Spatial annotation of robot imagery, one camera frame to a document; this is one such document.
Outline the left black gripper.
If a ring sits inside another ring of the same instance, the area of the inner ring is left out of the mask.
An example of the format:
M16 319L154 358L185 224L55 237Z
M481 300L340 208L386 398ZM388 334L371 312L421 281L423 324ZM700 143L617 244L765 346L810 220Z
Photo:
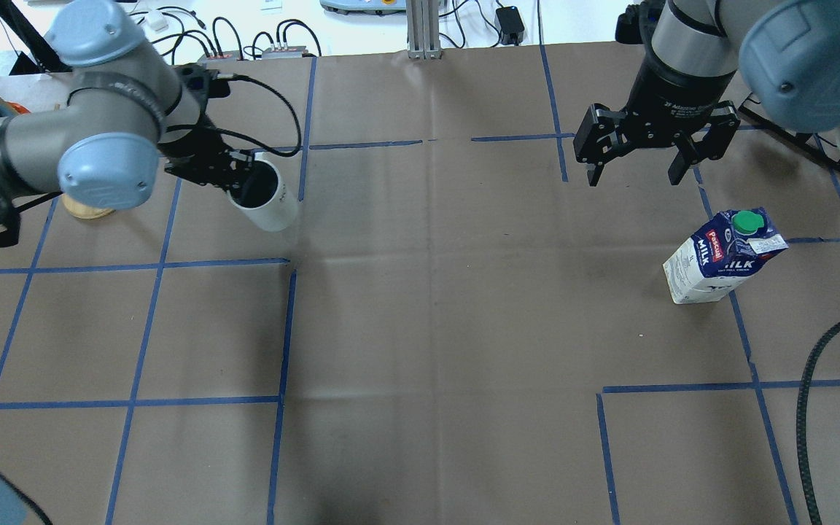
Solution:
M219 70L201 64L174 67L182 90L169 107L161 153L168 159L166 172L200 186L211 184L234 194L234 203L259 203L259 177L271 173L265 152L240 150L226 144L208 117L211 99L231 94Z

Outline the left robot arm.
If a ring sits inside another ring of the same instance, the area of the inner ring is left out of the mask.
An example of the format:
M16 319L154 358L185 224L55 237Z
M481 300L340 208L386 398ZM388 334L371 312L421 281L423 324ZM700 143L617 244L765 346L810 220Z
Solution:
M112 1L74 1L46 40L72 80L63 109L0 117L0 248L18 242L18 198L63 193L100 209L132 209L154 190L159 163L210 184L241 209L280 193L277 170L224 141L206 109L225 78L201 64L173 67Z

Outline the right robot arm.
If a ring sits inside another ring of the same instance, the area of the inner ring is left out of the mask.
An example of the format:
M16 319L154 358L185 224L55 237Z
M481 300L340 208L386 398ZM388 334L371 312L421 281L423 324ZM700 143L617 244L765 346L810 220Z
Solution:
M834 132L840 150L840 1L641 1L620 14L615 39L645 55L626 105L592 104L575 134L591 186L638 149L677 150L673 185L719 160L740 126L723 99L737 74L770 129L800 145Z

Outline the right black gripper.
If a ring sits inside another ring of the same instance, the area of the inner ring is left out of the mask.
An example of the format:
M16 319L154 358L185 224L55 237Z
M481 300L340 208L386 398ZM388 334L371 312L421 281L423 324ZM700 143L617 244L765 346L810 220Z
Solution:
M676 150L668 167L672 186L697 163L723 158L741 124L734 103L723 99L733 78L733 72L697 77L641 66L626 105L591 104L575 134L589 186L598 186L604 167L639 149Z

